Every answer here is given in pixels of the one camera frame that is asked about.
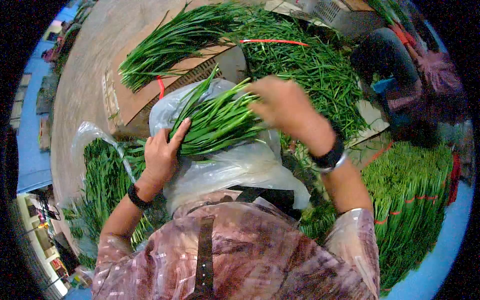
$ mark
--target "person's left hand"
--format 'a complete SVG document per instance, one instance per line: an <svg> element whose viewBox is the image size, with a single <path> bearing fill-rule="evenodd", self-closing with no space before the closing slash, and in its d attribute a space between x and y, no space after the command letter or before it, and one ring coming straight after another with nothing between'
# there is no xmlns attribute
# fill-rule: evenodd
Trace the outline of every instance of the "person's left hand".
<svg viewBox="0 0 480 300"><path fill-rule="evenodd" d="M160 129L154 136L149 137L145 143L145 170L140 179L159 189L168 182L175 172L177 164L177 150L192 122L186 118L181 123L175 135L167 143L170 129Z"/></svg>

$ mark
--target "vendor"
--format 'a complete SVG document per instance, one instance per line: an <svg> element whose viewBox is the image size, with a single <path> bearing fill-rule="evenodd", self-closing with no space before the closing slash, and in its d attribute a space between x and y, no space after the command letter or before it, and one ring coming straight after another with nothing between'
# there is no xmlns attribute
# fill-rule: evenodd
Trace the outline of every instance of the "vendor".
<svg viewBox="0 0 480 300"><path fill-rule="evenodd" d="M295 83L266 77L250 91L262 98L250 108L305 143L323 168L340 216L325 247L265 199L240 202L237 191L223 190L180 206L132 253L142 212L175 172L185 119L170 141L167 129L146 141L146 168L100 234L94 299L378 299L372 202L343 143Z"/></svg>
<svg viewBox="0 0 480 300"><path fill-rule="evenodd" d="M380 103L394 128L403 129L400 134L422 131L417 138L425 142L435 136L438 122L468 118L466 97L448 53L440 52L421 13L409 1L400 4L408 21L375 30L350 60L366 86L374 73L394 79L380 92Z"/></svg>

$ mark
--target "wristwatch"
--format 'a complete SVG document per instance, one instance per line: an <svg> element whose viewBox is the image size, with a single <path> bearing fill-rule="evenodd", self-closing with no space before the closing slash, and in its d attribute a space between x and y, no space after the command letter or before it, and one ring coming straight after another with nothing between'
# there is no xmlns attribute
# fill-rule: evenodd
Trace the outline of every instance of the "wristwatch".
<svg viewBox="0 0 480 300"><path fill-rule="evenodd" d="M137 195L138 188L135 186L134 183L130 185L128 188L128 197L130 198L130 201L132 201L135 206L138 207L141 211L145 211L148 208L152 207L152 202L145 202L142 199L140 199Z"/></svg>
<svg viewBox="0 0 480 300"><path fill-rule="evenodd" d="M327 154L318 157L310 153L310 156L314 163L317 164L320 172L326 174L335 170L345 162L347 155L343 151L343 141L337 135L332 149Z"/></svg>

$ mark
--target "pink patterned shirt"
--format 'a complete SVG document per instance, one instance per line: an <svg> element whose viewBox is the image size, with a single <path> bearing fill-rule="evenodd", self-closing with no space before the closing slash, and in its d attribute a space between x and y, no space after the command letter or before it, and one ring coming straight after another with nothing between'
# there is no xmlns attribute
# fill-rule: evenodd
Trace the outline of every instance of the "pink patterned shirt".
<svg viewBox="0 0 480 300"><path fill-rule="evenodd" d="M215 299L378 299L378 248L368 210L339 217L323 248L262 198L188 214L203 204L180 207L141 252L132 253L120 237L101 240L93 299L187 299L196 289L206 217L213 219Z"/></svg>

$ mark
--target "black watch strap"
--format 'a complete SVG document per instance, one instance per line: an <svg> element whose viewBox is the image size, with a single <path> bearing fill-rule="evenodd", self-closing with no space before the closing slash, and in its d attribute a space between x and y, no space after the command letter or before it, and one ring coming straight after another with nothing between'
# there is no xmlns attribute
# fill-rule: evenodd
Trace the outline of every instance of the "black watch strap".
<svg viewBox="0 0 480 300"><path fill-rule="evenodd" d="M341 159L343 155L344 147L343 147L343 141L338 137L338 135L335 138L335 142L333 144L332 150L330 150L327 154L324 156L318 157L314 156L310 153L310 156L312 157L312 160L317 164L319 168L323 169L330 169L330 168L335 168L335 165L339 160Z"/></svg>
<svg viewBox="0 0 480 300"><path fill-rule="evenodd" d="M135 186L134 183L132 183L128 188L128 197L130 198L130 201L132 201L132 203L135 204L135 206L137 206L138 209L142 211L145 211L148 208L152 207L152 202L142 201L138 197L137 192L138 192L138 188Z"/></svg>

